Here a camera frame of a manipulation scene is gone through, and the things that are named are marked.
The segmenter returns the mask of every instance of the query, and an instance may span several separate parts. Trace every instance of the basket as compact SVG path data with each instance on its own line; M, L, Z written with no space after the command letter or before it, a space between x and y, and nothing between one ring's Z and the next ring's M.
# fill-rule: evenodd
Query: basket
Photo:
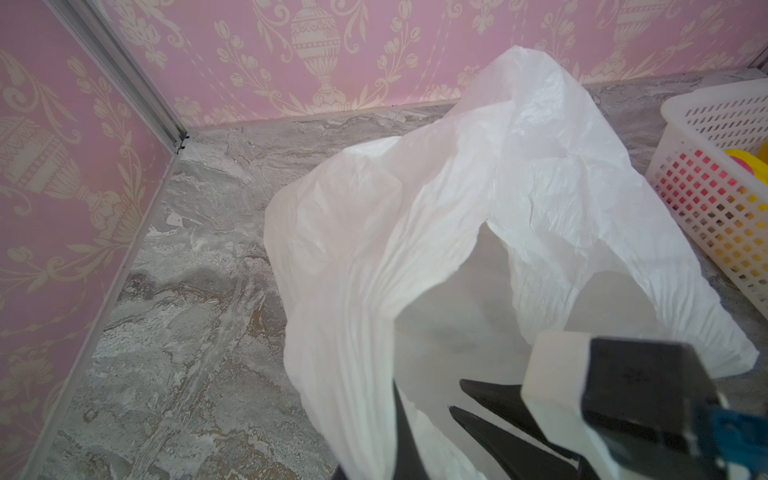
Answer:
M694 241L768 318L768 186L725 153L768 141L768 78L701 88L661 106L646 179Z

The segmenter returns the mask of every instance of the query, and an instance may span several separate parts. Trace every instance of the gray marble surface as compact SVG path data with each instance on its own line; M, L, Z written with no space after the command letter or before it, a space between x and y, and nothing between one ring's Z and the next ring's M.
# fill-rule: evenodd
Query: gray marble surface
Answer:
M667 98L761 77L683 75L591 88L641 173ZM342 148L401 135L450 106L193 134L40 478L328 478L335 461L282 367L285 313L264 251L264 208ZM766 322L704 255L723 304L768 351ZM765 410L768 360L720 381Z

